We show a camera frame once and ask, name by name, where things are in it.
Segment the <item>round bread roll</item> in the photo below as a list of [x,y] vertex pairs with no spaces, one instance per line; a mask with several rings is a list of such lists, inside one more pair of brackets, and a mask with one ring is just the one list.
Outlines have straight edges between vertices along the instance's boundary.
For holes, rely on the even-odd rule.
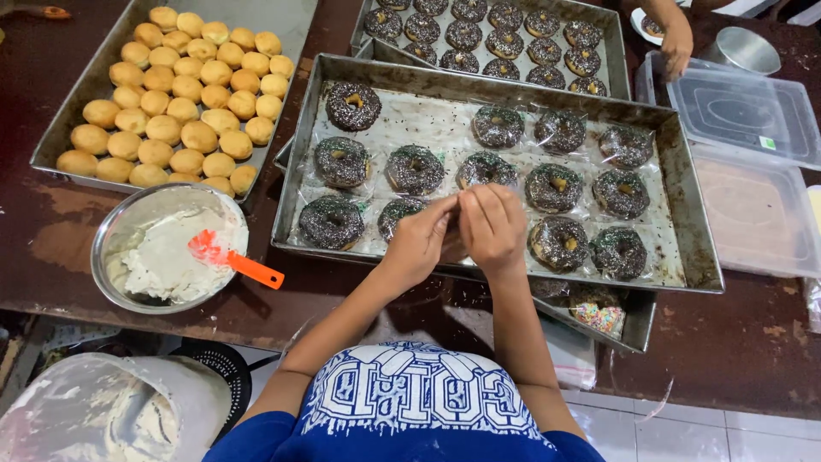
[[150,140],[162,141],[169,146],[180,144],[180,123],[171,116],[152,117],[145,126],[145,135]]
[[230,34],[228,26],[221,21],[206,22],[203,24],[203,28],[200,32],[203,35],[203,39],[217,46],[226,43]]
[[203,181],[200,177],[195,177],[194,175],[189,175],[188,173],[178,173],[174,172],[168,175],[168,182],[201,182]]
[[219,45],[219,50],[217,50],[217,61],[226,63],[233,70],[240,68],[243,56],[245,56],[245,52],[242,51],[240,45],[231,42]]
[[132,132],[143,136],[145,126],[149,123],[149,116],[142,109],[123,109],[114,119],[114,124],[124,132]]
[[173,117],[180,127],[184,127],[188,122],[200,120],[200,111],[194,101],[188,98],[174,98],[168,103],[166,114]]
[[140,109],[149,117],[162,115],[168,109],[170,101],[171,98],[168,97],[168,94],[160,90],[149,90],[140,98]]
[[240,69],[231,76],[231,88],[234,91],[246,90],[256,95],[259,92],[259,77],[250,69]]
[[199,104],[202,100],[203,84],[191,76],[176,76],[171,91],[177,98],[188,98]]
[[108,138],[108,153],[118,159],[133,162],[143,139],[132,132],[117,132]]
[[236,197],[236,193],[234,189],[231,187],[231,181],[225,177],[214,177],[214,178],[206,178],[202,182],[203,184],[207,184],[209,186],[216,187],[219,191],[228,194],[228,197],[233,199]]
[[222,136],[229,130],[240,129],[240,119],[236,118],[233,112],[228,109],[209,109],[203,111],[200,120],[207,123],[216,133]]
[[60,154],[60,157],[57,157],[57,170],[84,177],[93,177],[97,173],[97,158],[84,150],[67,150]]
[[86,122],[106,130],[114,128],[120,106],[107,99],[89,101],[83,108],[83,118]]
[[143,71],[133,62],[120,61],[108,68],[108,78],[115,86],[143,85]]
[[271,72],[271,60],[262,53],[251,51],[242,57],[242,68],[250,69],[257,77],[262,78]]
[[243,160],[251,157],[254,152],[254,145],[245,132],[239,130],[228,130],[219,138],[219,147],[222,152],[230,155],[233,159]]
[[140,164],[131,170],[128,175],[128,182],[134,186],[152,187],[168,182],[168,173],[161,169],[159,165]]
[[274,95],[262,95],[257,98],[256,109],[258,116],[275,121],[282,111],[282,100]]
[[228,107],[228,100],[231,92],[222,85],[208,85],[203,88],[203,105],[209,109],[225,109]]
[[202,62],[213,61],[217,58],[217,45],[206,39],[192,39],[188,43],[188,56]]
[[154,164],[161,169],[168,168],[168,161],[174,155],[171,146],[160,140],[145,140],[137,150],[137,158],[143,164]]
[[199,177],[203,174],[205,156],[198,150],[183,149],[171,157],[171,170],[177,173],[187,173]]
[[200,78],[205,85],[228,86],[234,71],[222,61],[208,61],[200,71]]
[[228,108],[238,118],[248,120],[256,114],[256,96],[248,90],[239,90],[231,95]]
[[245,133],[255,145],[267,146],[273,134],[273,122],[264,117],[255,117],[245,125]]
[[116,157],[100,160],[97,163],[97,178],[107,182],[127,182],[134,164]]
[[260,32],[254,37],[254,45],[257,51],[271,58],[278,54],[282,54],[282,44],[279,43],[279,37],[273,32]]
[[150,67],[148,71],[145,71],[144,83],[146,90],[171,93],[171,87],[174,85],[174,71],[165,66]]
[[149,55],[151,49],[138,42],[128,42],[122,45],[120,58],[125,62],[130,62],[142,70],[149,66]]
[[231,31],[231,36],[228,37],[232,43],[240,46],[243,53],[254,51],[256,46],[254,45],[254,38],[254,32],[252,32],[251,29],[246,29],[245,27],[237,27]]
[[182,30],[174,30],[170,34],[163,36],[163,47],[170,48],[177,52],[180,56],[188,54],[188,43],[191,37]]
[[149,54],[149,64],[152,66],[166,66],[174,68],[174,64],[180,60],[180,54],[169,47],[157,47]]
[[180,58],[179,61],[174,63],[175,74],[178,76],[194,77],[197,80],[200,79],[200,71],[202,71],[202,68],[203,62],[191,56]]
[[262,89],[263,95],[274,95],[282,100],[288,91],[288,80],[282,74],[268,74],[262,78],[259,88]]
[[182,128],[181,138],[186,148],[202,153],[217,149],[217,133],[207,123],[199,120],[188,122]]
[[75,149],[103,155],[108,152],[108,132],[96,125],[85,123],[71,130],[71,143]]
[[205,21],[203,21],[203,18],[197,16],[196,13],[180,13],[177,16],[177,29],[185,32],[192,39],[202,37],[200,31],[203,28],[203,24],[205,24]]
[[241,165],[231,173],[231,188],[239,194],[244,196],[248,193],[251,183],[256,178],[257,169],[253,165]]
[[271,73],[280,73],[286,79],[290,80],[291,76],[294,75],[294,62],[288,56],[282,56],[278,54],[277,56],[271,57]]
[[139,108],[143,95],[145,95],[145,88],[126,84],[115,88],[112,98],[120,109],[133,109]]
[[170,7],[154,7],[149,12],[149,21],[167,34],[177,30],[177,12]]
[[134,41],[155,49],[163,44],[163,32],[156,25],[144,22],[134,29]]
[[234,159],[225,153],[215,152],[207,155],[203,160],[203,173],[206,177],[225,177],[231,176],[236,168]]

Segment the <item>wooden table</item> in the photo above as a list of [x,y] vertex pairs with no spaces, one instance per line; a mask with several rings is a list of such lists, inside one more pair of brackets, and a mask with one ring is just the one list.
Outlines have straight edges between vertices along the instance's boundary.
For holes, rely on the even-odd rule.
[[[262,170],[252,193],[248,251],[287,274],[281,290],[238,278],[201,309],[167,316],[128,312],[97,290],[89,270],[91,240],[97,225],[124,196],[60,182],[28,163],[126,0],[58,3],[74,12],[75,19],[0,20],[7,34],[0,45],[0,307],[283,348],[301,326],[339,304],[368,267],[310,260],[269,246],[282,185],[272,164]],[[320,0],[272,153],[294,131],[311,57],[348,52],[359,3]],[[625,14],[629,10],[622,12],[622,28],[628,68],[633,71],[650,45],[630,28]],[[714,14],[694,15],[691,21],[696,53],[730,24],[770,39],[782,53],[783,69],[776,76],[803,82],[816,113],[821,113],[821,59],[814,51],[819,49],[819,37],[813,30]],[[798,282],[734,271],[725,271],[725,278],[727,292],[721,296],[661,294],[649,352],[621,356],[603,349],[596,391],[659,400],[675,377],[672,403],[821,418],[821,336],[805,330],[807,315]],[[450,349],[491,354],[487,293],[482,284],[434,277],[392,304],[369,339],[427,335]]]

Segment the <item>orange spatula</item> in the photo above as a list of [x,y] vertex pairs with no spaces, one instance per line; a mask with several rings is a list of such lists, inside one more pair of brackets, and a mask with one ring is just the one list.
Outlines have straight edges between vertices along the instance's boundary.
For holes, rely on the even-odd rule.
[[203,229],[202,233],[197,234],[188,241],[188,250],[197,260],[214,265],[228,265],[234,271],[265,284],[271,289],[279,289],[285,279],[283,273],[272,270],[265,265],[260,265],[233,250],[223,251],[222,247],[214,241],[216,237],[217,233],[214,231]]

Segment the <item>clear plastic lid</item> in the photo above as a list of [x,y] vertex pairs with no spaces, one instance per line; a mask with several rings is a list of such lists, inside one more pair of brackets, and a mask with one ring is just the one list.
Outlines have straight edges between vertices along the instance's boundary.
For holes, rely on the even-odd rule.
[[742,159],[763,156],[821,170],[821,135],[801,83],[688,69],[667,88],[688,139]]
[[821,235],[800,170],[690,143],[722,268],[821,277]]

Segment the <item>hand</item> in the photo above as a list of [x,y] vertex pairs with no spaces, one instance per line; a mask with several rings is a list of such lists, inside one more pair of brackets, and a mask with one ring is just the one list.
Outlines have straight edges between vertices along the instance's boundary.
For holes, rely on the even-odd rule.
[[664,27],[662,53],[667,60],[667,81],[674,81],[687,69],[690,55],[693,53],[693,31],[690,30],[690,23],[681,11],[678,11],[675,18]]
[[377,266],[385,281],[397,287],[397,297],[428,279],[439,263],[450,211],[456,204],[456,195],[448,196],[399,220],[388,251]]
[[459,205],[462,242],[488,280],[524,274],[527,223],[519,197],[491,183],[460,192]]

